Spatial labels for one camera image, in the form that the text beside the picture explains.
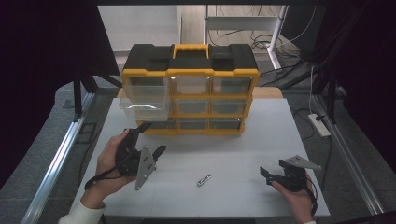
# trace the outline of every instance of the sleeve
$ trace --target sleeve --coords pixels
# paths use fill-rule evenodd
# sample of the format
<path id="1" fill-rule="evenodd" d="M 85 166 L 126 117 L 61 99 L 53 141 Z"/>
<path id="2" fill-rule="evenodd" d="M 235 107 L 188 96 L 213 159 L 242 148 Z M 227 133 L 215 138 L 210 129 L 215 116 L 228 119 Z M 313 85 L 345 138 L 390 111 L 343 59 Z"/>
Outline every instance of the sleeve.
<path id="1" fill-rule="evenodd" d="M 58 224 L 97 224 L 106 207 L 101 209 L 90 209 L 78 202 L 69 215 L 59 219 Z"/>

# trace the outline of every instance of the white desk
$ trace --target white desk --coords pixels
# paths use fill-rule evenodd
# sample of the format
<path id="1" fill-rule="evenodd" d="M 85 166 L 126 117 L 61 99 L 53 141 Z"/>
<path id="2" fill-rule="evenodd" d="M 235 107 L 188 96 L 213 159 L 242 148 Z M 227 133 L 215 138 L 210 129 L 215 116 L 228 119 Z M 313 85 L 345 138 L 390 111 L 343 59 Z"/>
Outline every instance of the white desk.
<path id="1" fill-rule="evenodd" d="M 108 139 L 124 128 L 135 128 L 114 99 L 92 159 L 78 190 L 94 175 L 96 159 Z M 245 132 L 241 135 L 211 136 L 185 134 L 160 136 L 140 134 L 136 148 L 148 145 L 153 151 L 167 145 L 157 162 L 157 170 L 141 190 L 134 183 L 109 196 L 106 215 L 123 217 L 288 217 L 283 196 L 265 184 L 260 166 L 283 175 L 279 159 L 300 155 L 307 159 L 286 99 L 255 99 Z M 314 173 L 308 170 L 318 188 L 316 216 L 328 216 Z M 202 187 L 196 183 L 212 175 Z"/>

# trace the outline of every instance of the power strip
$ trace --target power strip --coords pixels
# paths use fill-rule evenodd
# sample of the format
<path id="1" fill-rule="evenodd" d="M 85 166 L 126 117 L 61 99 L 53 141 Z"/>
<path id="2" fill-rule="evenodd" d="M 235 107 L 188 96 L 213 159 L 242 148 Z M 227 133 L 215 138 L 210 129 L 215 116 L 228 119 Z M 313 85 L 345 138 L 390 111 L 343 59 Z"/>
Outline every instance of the power strip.
<path id="1" fill-rule="evenodd" d="M 311 120 L 312 124 L 314 124 L 321 137 L 330 136 L 329 130 L 327 130 L 323 122 L 321 120 L 316 120 L 317 116 L 317 114 L 310 114 L 308 115 L 308 118 Z"/>

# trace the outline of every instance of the human hand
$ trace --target human hand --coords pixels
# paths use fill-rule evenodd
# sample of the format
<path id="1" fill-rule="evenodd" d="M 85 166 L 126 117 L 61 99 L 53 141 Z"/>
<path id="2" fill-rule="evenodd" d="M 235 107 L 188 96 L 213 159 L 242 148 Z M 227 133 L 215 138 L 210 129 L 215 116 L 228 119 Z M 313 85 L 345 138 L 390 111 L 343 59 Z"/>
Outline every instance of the human hand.
<path id="1" fill-rule="evenodd" d="M 312 184 L 309 180 L 311 177 L 308 173 L 306 174 L 306 185 L 312 191 Z M 277 183 L 276 181 L 272 182 L 273 187 L 279 191 L 283 196 L 285 196 L 286 200 L 288 200 L 291 212 L 293 213 L 295 221 L 300 223 L 306 223 L 309 221 L 313 221 L 314 219 L 311 216 L 312 202 L 308 193 L 302 189 L 298 192 L 291 192 L 285 189 L 282 185 Z"/>
<path id="2" fill-rule="evenodd" d="M 119 143 L 126 137 L 129 130 L 125 130 L 122 134 L 113 136 L 107 142 L 105 149 L 99 155 L 96 165 L 96 174 L 99 175 L 116 166 L 116 152 Z M 131 183 L 136 176 L 121 176 L 118 169 L 111 172 L 106 179 L 97 181 L 90 186 L 81 198 L 81 203 L 91 209 L 103 207 L 103 199 L 119 191 L 123 186 Z"/>

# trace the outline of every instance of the yellow and black storage box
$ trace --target yellow and black storage box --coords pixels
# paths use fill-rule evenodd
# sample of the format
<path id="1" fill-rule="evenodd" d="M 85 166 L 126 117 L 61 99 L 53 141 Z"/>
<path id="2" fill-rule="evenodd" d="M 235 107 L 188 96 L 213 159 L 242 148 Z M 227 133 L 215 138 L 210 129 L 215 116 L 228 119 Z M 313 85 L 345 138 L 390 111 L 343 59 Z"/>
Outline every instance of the yellow and black storage box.
<path id="1" fill-rule="evenodd" d="M 146 133 L 239 134 L 260 72 L 250 45 L 133 45 L 120 107 Z"/>

